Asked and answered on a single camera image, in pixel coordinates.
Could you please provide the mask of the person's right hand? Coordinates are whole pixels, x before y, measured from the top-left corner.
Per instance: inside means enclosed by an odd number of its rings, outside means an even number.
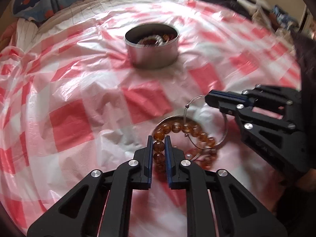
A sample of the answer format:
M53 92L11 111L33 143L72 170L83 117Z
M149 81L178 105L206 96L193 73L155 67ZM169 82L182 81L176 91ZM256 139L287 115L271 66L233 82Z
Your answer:
M308 191L313 192L316 190L316 169L310 169L306 175L297 181L296 186Z

